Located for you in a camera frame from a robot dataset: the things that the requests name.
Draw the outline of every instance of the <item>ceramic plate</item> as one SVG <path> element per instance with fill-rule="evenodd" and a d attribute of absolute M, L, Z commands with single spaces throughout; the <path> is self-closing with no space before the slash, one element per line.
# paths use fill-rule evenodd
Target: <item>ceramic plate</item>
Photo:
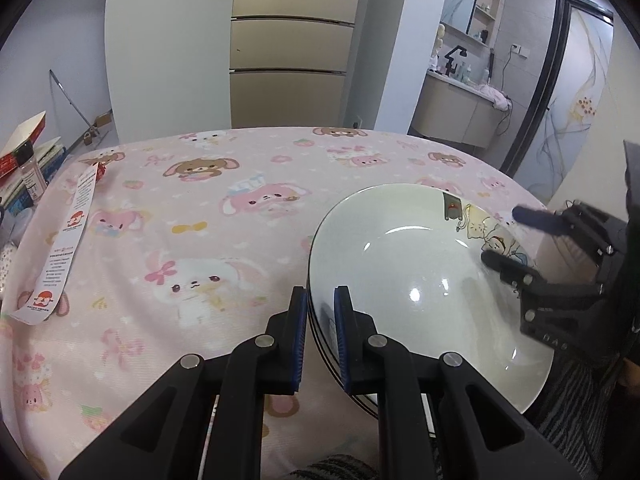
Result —
<path fill-rule="evenodd" d="M 464 199 L 416 184 L 361 190 L 322 220 L 309 258 L 314 338 L 339 380 L 334 289 L 410 351 L 455 351 L 524 412 L 551 367 L 552 349 L 522 335 L 513 287 L 480 261 L 491 248 L 532 265 L 517 240 Z M 375 411 L 375 399 L 358 401 Z"/>

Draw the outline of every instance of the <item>wall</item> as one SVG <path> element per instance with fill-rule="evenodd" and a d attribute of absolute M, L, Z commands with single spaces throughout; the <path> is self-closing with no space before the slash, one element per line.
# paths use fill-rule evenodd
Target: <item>wall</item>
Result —
<path fill-rule="evenodd" d="M 445 31 L 444 38 L 442 39 L 442 49 L 439 53 L 440 59 L 438 64 L 440 66 L 445 66 L 447 60 L 444 59 L 444 55 L 457 45 L 463 46 L 467 50 L 466 59 L 459 58 L 458 63 L 464 61 L 468 65 L 470 64 L 472 69 L 471 80 L 476 82 L 480 81 L 482 72 L 484 72 L 484 69 L 489 66 L 489 49 L 494 47 L 498 36 L 497 33 L 500 22 L 502 21 L 502 13 L 504 12 L 504 2 L 505 0 L 500 0 L 500 5 L 498 6 L 498 12 L 496 14 L 496 24 L 494 25 L 495 30 L 491 38 L 489 38 L 487 46 L 482 46 L 475 41 L 465 39 L 463 34 L 459 34 L 451 30 Z"/>
<path fill-rule="evenodd" d="M 444 0 L 404 0 L 375 129 L 406 134 L 429 67 Z"/>
<path fill-rule="evenodd" d="M 229 128 L 233 0 L 107 0 L 106 65 L 123 142 Z"/>
<path fill-rule="evenodd" d="M 406 133 L 426 73 L 443 2 L 368 1 L 345 124 L 359 122 L 363 128 Z"/>
<path fill-rule="evenodd" d="M 607 0 L 591 1 L 606 9 L 611 8 Z M 513 111 L 508 121 L 508 129 L 500 136 L 494 137 L 494 141 L 481 157 L 494 168 L 500 168 L 502 165 L 529 108 L 545 61 L 555 8 L 556 0 L 505 0 L 502 21 L 495 41 L 492 85 L 499 89 L 502 87 L 504 69 L 503 91 L 512 99 Z M 512 43 L 528 48 L 530 54 L 527 58 L 513 54 L 504 68 L 509 60 Z M 499 131 L 503 132 L 505 126 L 500 126 Z"/>
<path fill-rule="evenodd" d="M 582 151 L 551 199 L 549 208 L 564 208 L 565 200 L 577 198 L 627 220 L 622 141 L 640 142 L 639 95 L 640 49 L 616 15 L 607 83 L 598 113 Z"/>
<path fill-rule="evenodd" d="M 33 0 L 0 51 L 0 146 L 14 128 L 46 110 L 40 139 L 66 146 L 86 124 L 49 77 L 52 69 L 93 121 L 111 108 L 104 63 L 105 0 Z"/>

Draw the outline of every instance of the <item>metal rod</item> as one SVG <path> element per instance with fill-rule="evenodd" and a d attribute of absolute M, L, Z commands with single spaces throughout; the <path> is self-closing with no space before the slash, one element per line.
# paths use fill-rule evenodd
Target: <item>metal rod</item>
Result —
<path fill-rule="evenodd" d="M 78 115 L 80 115 L 80 117 L 82 117 L 82 119 L 84 120 L 84 122 L 86 123 L 87 126 L 89 126 L 89 128 L 92 128 L 93 125 L 86 120 L 86 117 L 84 115 L 82 115 L 82 112 L 80 110 L 78 110 L 78 107 L 74 104 L 74 102 L 71 100 L 71 97 L 69 97 L 66 92 L 65 89 L 62 88 L 62 85 L 60 84 L 60 81 L 58 80 L 58 78 L 56 77 L 56 75 L 53 73 L 53 70 L 49 70 L 49 74 L 51 74 L 51 77 L 53 78 L 53 81 L 55 81 L 58 86 L 60 87 L 60 89 L 62 90 L 62 93 L 65 95 L 66 100 L 69 101 L 69 104 L 72 105 L 73 108 L 76 109 L 76 112 L 78 112 Z"/>

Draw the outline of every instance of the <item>wall shelf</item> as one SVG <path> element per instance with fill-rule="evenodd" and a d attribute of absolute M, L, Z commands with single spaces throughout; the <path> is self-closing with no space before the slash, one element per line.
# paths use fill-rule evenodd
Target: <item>wall shelf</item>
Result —
<path fill-rule="evenodd" d="M 461 30 L 458 30 L 453 25 L 449 25 L 449 23 L 443 23 L 443 22 L 441 22 L 441 23 L 444 25 L 444 30 L 446 32 L 451 32 L 454 36 L 459 36 L 463 40 L 473 41 L 474 43 L 477 43 L 478 45 L 484 46 L 485 48 L 489 48 L 489 45 L 483 43 L 480 40 L 476 40 L 476 38 L 474 38 L 473 36 L 470 36 L 470 35 L 462 32 Z"/>
<path fill-rule="evenodd" d="M 476 10 L 474 11 L 474 13 L 478 13 L 481 16 L 484 16 L 485 18 L 487 18 L 488 20 L 495 20 L 495 16 L 492 16 L 491 14 L 489 14 L 486 10 L 481 9 L 480 7 L 476 6 Z"/>

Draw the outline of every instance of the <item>tiled wall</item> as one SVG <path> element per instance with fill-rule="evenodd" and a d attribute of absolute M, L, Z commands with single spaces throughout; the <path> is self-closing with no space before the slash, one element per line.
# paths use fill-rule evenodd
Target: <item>tiled wall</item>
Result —
<path fill-rule="evenodd" d="M 512 99 L 513 111 L 508 129 L 500 136 L 494 137 L 481 157 L 494 168 L 500 168 L 507 155 L 538 84 L 551 36 L 555 8 L 556 0 L 504 0 L 504 10 L 494 47 L 494 76 L 491 83 L 498 89 L 502 88 Z M 528 48 L 529 57 L 512 54 L 509 60 L 512 43 Z M 499 133 L 503 131 L 504 126 L 500 126 Z"/>
<path fill-rule="evenodd" d="M 500 6 L 498 6 L 498 13 L 496 15 L 497 25 L 500 23 L 505 5 L 504 1 L 505 0 L 500 0 Z M 489 63 L 489 48 L 494 46 L 496 39 L 497 34 L 494 31 L 489 39 L 488 46 L 482 46 L 475 41 L 466 40 L 464 36 L 455 32 L 446 32 L 442 41 L 442 49 L 440 50 L 440 65 L 444 66 L 446 64 L 447 60 L 444 59 L 444 55 L 449 50 L 454 48 L 456 45 L 461 45 L 467 50 L 466 59 L 461 58 L 461 60 L 464 60 L 467 64 L 471 64 L 471 79 L 473 81 L 480 81 L 482 72 Z"/>

